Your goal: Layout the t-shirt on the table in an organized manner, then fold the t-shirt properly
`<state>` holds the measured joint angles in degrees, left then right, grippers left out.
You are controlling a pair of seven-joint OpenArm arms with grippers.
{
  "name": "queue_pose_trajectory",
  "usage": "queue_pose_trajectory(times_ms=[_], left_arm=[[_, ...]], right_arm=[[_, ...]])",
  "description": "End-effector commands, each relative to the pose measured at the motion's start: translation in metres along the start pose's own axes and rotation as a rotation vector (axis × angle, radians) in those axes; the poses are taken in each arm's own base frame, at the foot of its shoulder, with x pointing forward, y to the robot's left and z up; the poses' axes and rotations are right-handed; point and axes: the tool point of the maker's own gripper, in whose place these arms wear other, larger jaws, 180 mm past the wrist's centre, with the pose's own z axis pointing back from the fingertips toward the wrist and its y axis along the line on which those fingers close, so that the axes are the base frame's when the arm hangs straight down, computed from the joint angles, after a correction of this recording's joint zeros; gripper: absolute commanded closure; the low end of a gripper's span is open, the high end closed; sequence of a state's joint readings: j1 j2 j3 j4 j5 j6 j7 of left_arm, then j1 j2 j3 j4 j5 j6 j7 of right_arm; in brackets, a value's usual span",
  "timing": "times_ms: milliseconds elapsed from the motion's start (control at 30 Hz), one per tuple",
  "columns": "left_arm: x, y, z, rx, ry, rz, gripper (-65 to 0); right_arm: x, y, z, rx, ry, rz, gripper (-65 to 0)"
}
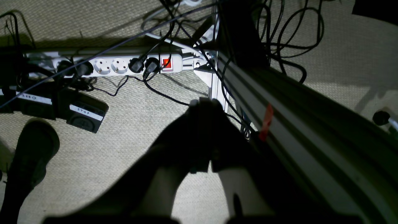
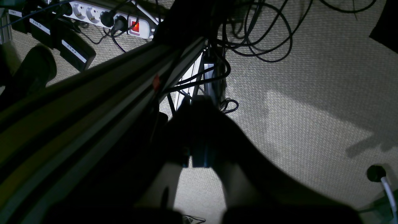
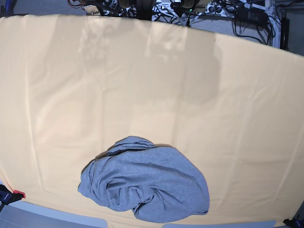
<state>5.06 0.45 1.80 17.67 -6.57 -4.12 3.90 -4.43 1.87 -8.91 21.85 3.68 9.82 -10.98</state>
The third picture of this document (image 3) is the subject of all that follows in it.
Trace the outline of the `black robot base post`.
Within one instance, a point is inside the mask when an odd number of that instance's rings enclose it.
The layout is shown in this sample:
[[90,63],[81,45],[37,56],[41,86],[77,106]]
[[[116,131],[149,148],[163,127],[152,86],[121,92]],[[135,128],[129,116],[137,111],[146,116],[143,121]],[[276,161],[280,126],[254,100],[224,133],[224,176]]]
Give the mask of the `black robot base post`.
[[136,1],[136,18],[140,20],[152,20],[152,9],[156,0],[137,0]]

